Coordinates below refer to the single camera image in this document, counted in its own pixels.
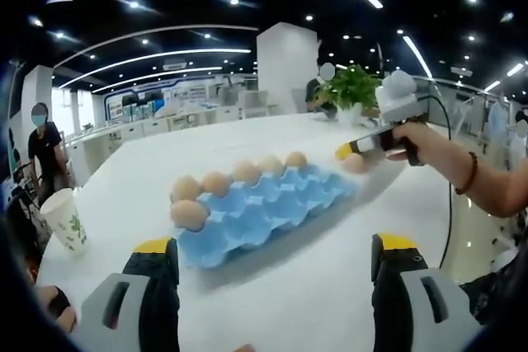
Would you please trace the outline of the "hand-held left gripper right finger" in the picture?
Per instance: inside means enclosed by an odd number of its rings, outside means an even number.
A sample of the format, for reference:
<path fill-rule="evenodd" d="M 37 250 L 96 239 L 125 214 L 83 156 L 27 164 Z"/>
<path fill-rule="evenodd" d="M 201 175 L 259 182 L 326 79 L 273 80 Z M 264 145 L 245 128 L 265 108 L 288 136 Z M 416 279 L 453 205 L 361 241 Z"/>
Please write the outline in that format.
<path fill-rule="evenodd" d="M 482 330 L 469 297 L 406 237 L 372 237 L 375 351 L 462 351 Z"/>

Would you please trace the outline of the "person's right hand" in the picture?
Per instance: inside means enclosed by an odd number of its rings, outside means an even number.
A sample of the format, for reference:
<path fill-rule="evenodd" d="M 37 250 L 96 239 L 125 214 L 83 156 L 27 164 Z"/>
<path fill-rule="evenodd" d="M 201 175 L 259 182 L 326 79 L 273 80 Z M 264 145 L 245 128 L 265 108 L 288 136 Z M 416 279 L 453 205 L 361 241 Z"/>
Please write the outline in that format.
<path fill-rule="evenodd" d="M 476 155 L 426 124 L 407 122 L 393 129 L 395 138 L 408 138 L 417 146 L 418 159 L 443 175 L 459 195 L 469 193 L 477 181 Z"/>

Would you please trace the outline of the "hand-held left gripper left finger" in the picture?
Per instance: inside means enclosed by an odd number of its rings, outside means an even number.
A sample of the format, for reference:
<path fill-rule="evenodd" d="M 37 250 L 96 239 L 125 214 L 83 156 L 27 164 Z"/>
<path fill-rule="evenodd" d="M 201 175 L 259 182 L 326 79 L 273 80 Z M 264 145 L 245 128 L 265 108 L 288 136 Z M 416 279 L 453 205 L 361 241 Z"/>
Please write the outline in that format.
<path fill-rule="evenodd" d="M 82 303 L 80 349 L 178 351 L 178 285 L 177 241 L 141 243 Z"/>

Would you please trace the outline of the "person's left hand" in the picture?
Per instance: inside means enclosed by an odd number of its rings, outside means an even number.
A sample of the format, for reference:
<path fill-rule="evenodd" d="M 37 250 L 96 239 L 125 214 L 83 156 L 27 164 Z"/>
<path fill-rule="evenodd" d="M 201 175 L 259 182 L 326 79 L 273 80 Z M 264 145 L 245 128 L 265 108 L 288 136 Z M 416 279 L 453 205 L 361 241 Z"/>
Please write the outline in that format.
<path fill-rule="evenodd" d="M 35 287 L 37 298 L 55 324 L 71 334 L 77 324 L 77 316 L 64 293 L 56 286 Z"/>

